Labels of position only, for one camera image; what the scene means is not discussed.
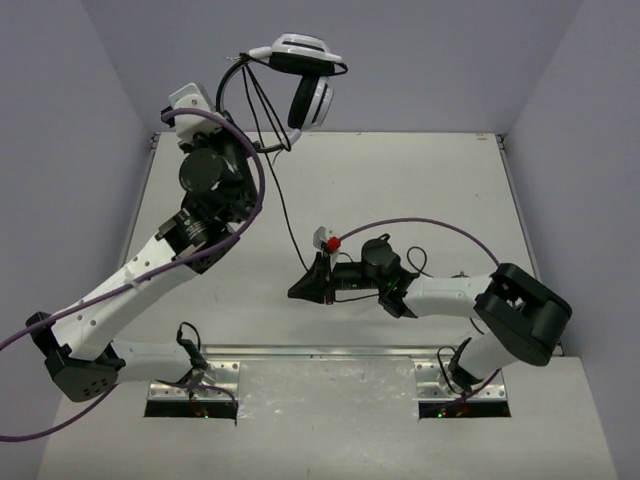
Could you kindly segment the white black headphones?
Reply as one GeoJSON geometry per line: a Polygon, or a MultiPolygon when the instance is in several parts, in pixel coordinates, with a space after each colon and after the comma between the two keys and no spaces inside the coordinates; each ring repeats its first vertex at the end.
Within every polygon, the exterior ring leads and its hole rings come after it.
{"type": "Polygon", "coordinates": [[[284,33],[270,45],[241,52],[233,58],[233,64],[223,75],[215,94],[215,111],[226,119],[231,118],[224,106],[226,87],[236,73],[252,63],[300,78],[289,107],[289,131],[276,144],[256,149],[264,154],[289,151],[303,132],[321,126],[334,95],[330,79],[348,72],[343,58],[331,52],[324,40],[299,33],[284,33]]]}

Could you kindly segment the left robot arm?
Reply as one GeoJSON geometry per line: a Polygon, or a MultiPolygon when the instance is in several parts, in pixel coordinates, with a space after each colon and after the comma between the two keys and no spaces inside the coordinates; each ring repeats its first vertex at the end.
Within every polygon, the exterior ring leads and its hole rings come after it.
{"type": "Polygon", "coordinates": [[[85,402],[125,382],[159,381],[189,388],[209,366],[182,334],[168,343],[120,338],[121,331],[164,295],[207,272],[237,244],[261,210],[265,174],[245,134],[222,116],[196,108],[168,110],[185,154],[177,213],[141,250],[80,299],[27,321],[53,383],[85,402]]]}

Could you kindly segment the metal table edge rail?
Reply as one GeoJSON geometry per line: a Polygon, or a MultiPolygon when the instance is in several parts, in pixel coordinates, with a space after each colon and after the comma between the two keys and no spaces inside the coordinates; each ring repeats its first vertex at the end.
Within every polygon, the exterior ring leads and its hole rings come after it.
{"type": "Polygon", "coordinates": [[[266,358],[296,357],[338,358],[338,357],[407,357],[427,358],[435,356],[439,346],[356,346],[356,345],[215,345],[202,347],[203,353],[212,357],[266,358]]]}

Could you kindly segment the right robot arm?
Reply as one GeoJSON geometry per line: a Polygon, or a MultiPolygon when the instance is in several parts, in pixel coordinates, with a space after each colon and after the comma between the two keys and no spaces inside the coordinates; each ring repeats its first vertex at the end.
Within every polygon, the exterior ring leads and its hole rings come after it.
{"type": "Polygon", "coordinates": [[[374,290],[394,318],[448,316],[480,320],[486,331],[465,339],[444,378],[469,394],[489,375],[516,362],[546,366],[573,309],[559,294],[513,263],[473,277],[433,277],[402,266],[387,235],[366,241],[359,260],[336,262],[327,246],[287,292],[291,299],[335,303],[339,291],[374,290]]]}

